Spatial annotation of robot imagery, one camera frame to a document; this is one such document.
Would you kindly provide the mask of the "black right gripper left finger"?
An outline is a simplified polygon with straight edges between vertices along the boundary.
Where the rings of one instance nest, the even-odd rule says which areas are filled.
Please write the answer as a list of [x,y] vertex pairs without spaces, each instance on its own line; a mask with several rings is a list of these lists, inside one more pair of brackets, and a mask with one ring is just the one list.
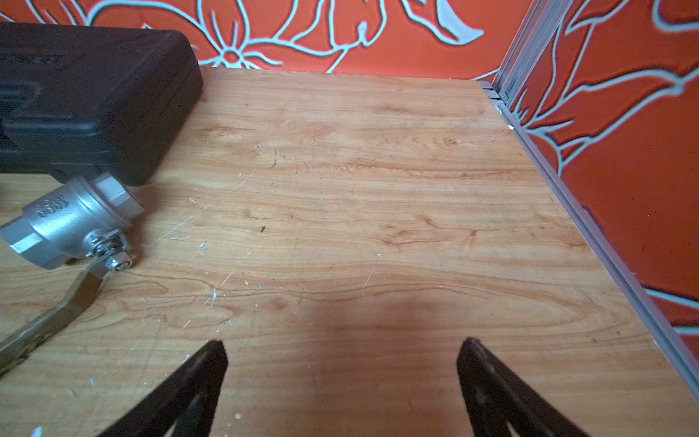
[[229,366],[223,342],[210,340],[103,436],[208,436]]

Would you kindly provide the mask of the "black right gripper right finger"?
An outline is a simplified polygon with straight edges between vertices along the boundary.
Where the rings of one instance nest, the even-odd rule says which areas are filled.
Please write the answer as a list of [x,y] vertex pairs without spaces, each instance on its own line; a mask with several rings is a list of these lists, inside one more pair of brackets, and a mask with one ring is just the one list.
[[480,340],[464,341],[456,361],[475,436],[584,436]]

